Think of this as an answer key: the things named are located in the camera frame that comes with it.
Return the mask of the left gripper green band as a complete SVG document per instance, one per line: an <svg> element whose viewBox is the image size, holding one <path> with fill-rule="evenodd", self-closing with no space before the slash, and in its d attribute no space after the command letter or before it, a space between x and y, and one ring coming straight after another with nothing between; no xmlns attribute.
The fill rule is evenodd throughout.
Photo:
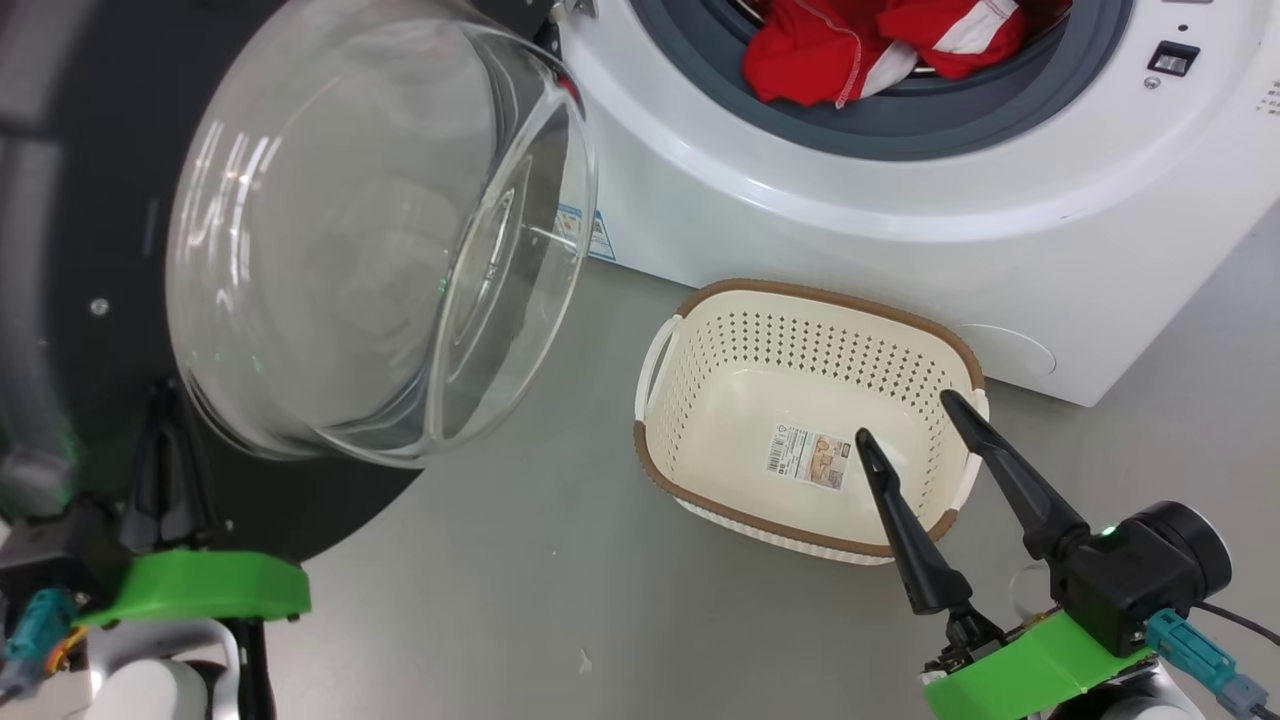
<svg viewBox="0 0 1280 720"><path fill-rule="evenodd" d="M164 542L200 548L218 533L198 423L186 392L166 386L148 401L134 445L120 539L137 553ZM200 619L287 620L311 611L305 570L248 551L170 550L134 559L114 600L77 626Z"/></svg>

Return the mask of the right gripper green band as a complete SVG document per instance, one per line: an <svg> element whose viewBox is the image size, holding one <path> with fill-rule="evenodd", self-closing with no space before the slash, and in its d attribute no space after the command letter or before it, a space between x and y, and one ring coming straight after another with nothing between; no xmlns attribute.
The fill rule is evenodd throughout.
<svg viewBox="0 0 1280 720"><path fill-rule="evenodd" d="M955 389L940 401L982 459L1034 560L1061 561L1091 537L1084 518ZM1024 719L1084 696L1144 664L1144 644L1120 657L1061 610L1006 632L972 606L966 578L945 560L901 495L900 477L869 430L855 434L870 496L915 615L947 612L943 653L920 683L936 719Z"/></svg>

